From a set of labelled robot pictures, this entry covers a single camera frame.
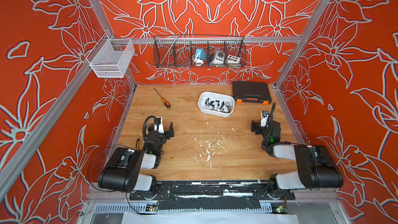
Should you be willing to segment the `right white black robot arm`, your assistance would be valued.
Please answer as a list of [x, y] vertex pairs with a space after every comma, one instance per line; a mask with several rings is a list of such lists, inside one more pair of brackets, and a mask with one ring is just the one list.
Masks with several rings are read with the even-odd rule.
[[261, 148], [269, 156], [292, 160], [296, 170], [273, 174], [267, 182], [267, 195], [278, 200], [288, 192], [301, 189], [341, 188], [344, 179], [324, 145], [308, 146], [280, 139], [280, 123], [251, 122], [251, 132], [261, 135]]

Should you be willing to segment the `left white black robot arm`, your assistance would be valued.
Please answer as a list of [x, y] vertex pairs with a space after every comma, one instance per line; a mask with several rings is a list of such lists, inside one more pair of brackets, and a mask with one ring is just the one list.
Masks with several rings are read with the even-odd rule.
[[161, 162], [164, 144], [173, 137], [172, 123], [168, 130], [163, 130], [161, 124], [152, 124], [143, 149], [115, 149], [98, 178], [98, 187], [124, 193], [143, 191], [156, 194], [155, 176], [142, 174], [141, 169], [156, 169]]

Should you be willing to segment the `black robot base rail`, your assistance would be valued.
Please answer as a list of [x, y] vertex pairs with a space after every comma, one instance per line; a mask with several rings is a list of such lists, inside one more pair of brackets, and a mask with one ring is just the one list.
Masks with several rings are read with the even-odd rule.
[[154, 196], [142, 191], [129, 193], [129, 202], [153, 201], [158, 212], [172, 211], [254, 211], [277, 213], [294, 201], [293, 190], [270, 197], [266, 180], [162, 180]]

